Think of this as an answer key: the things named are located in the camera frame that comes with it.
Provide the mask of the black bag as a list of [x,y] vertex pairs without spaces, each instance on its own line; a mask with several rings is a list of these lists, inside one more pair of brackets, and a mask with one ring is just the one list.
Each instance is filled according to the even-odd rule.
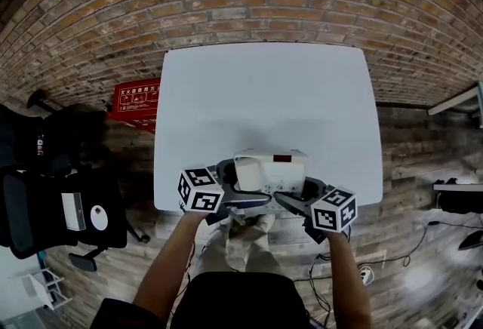
[[68,173],[82,156],[100,148],[104,111],[68,106],[46,118],[29,117],[0,104],[0,170],[18,168],[45,176]]

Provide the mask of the person's right forearm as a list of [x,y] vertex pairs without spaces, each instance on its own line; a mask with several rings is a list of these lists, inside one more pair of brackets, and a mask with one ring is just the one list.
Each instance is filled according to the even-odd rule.
[[343,233],[327,232],[337,329],[371,329],[371,305],[351,247]]

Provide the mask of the black office chair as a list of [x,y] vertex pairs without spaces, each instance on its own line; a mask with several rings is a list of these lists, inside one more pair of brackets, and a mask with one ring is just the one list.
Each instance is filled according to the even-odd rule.
[[[85,229],[66,228],[62,193],[79,192]],[[90,212],[102,206],[108,216],[104,231],[91,224]],[[109,167],[83,168],[67,176],[46,177],[18,168],[0,170],[0,245],[10,248],[20,259],[57,246],[89,244],[94,249],[85,255],[70,253],[70,263],[86,272],[97,271],[95,258],[109,248],[125,248],[127,237],[149,243],[128,222],[125,203],[115,171]]]

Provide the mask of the person's left forearm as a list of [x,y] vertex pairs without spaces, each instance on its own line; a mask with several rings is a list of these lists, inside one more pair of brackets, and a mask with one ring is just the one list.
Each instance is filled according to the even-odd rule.
[[206,213],[187,212],[146,272],[133,304],[166,322],[177,298],[195,236]]

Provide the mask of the red fire extinguisher box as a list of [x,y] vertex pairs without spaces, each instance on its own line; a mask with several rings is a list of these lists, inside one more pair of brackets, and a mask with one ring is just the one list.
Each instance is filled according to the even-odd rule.
[[109,117],[154,134],[160,84],[160,78],[117,84]]

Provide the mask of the white desk telephone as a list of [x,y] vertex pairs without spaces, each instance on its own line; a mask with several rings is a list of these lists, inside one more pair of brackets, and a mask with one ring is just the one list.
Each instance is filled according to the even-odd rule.
[[245,149],[234,156],[238,188],[243,192],[288,192],[301,195],[305,183],[308,155],[292,149],[270,153]]

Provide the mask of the white side table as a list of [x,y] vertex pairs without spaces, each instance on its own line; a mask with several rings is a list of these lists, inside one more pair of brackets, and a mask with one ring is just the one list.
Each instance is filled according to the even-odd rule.
[[478,109],[472,113],[472,118],[478,119],[478,129],[483,130],[483,80],[479,81],[474,88],[470,88],[457,96],[452,97],[434,107],[428,109],[427,115],[436,115],[449,109],[454,109],[456,106],[465,103],[466,101],[477,99]]

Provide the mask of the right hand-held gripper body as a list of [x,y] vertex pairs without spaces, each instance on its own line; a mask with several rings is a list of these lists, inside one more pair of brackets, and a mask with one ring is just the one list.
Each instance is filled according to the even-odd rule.
[[351,226],[357,217],[357,198],[348,189],[329,186],[323,195],[310,200],[303,210],[306,214],[305,232],[321,244],[328,232],[343,232]]

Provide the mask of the white round disc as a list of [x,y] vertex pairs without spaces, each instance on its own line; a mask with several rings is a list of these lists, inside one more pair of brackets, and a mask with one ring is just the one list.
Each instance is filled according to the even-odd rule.
[[106,230],[109,220],[105,209],[100,205],[95,205],[90,212],[91,224],[98,231]]

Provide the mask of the white flat box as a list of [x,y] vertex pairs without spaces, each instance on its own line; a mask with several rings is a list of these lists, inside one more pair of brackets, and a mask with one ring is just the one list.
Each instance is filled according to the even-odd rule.
[[79,192],[62,193],[63,212],[66,228],[73,231],[85,229],[85,219],[82,210],[82,198]]

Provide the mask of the white square table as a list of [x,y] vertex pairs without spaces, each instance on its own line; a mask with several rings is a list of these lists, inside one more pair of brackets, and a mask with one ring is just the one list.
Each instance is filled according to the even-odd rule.
[[243,149],[308,155],[306,173],[383,197],[380,127],[358,48],[301,43],[210,45],[169,51],[158,98],[154,205],[177,211],[180,172]]

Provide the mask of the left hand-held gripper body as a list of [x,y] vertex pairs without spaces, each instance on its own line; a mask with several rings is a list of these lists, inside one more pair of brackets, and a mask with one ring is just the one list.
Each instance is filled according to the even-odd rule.
[[217,182],[215,171],[209,167],[183,169],[177,185],[180,209],[184,213],[191,211],[208,214],[205,221],[209,226],[229,217],[243,226],[244,216],[234,213],[232,207],[223,205],[226,190]]

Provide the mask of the person's white shoe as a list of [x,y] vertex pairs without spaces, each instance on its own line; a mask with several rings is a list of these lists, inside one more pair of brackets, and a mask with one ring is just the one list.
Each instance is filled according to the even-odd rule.
[[257,221],[257,228],[263,233],[267,234],[268,231],[272,228],[274,222],[275,222],[274,214],[261,215],[259,216]]

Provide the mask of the person's dark shirt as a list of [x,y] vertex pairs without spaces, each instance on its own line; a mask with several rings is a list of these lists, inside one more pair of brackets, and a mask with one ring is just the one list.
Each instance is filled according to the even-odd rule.
[[206,272],[194,277],[177,308],[160,318],[105,299],[91,329],[312,329],[294,283],[266,272]]

